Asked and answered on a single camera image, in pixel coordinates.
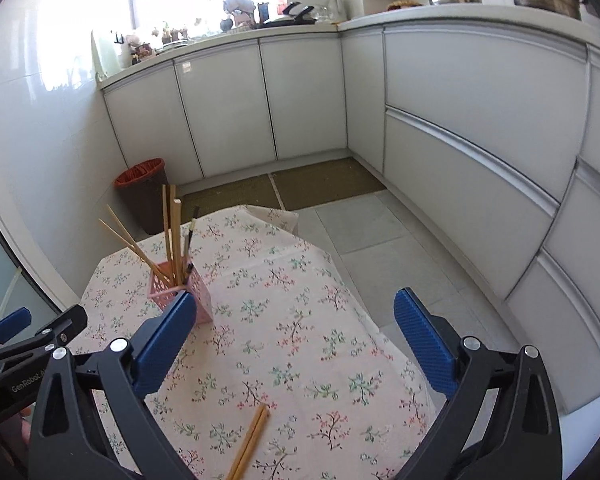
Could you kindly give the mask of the person's left hand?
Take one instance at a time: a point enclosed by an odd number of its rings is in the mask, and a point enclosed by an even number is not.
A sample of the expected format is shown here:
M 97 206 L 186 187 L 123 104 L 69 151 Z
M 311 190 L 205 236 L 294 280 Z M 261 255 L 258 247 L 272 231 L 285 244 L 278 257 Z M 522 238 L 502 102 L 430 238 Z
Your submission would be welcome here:
M 21 437 L 25 446 L 28 446 L 30 443 L 31 437 L 31 422 L 30 418 L 32 416 L 33 408 L 28 406 L 19 412 L 20 422 L 21 422 Z

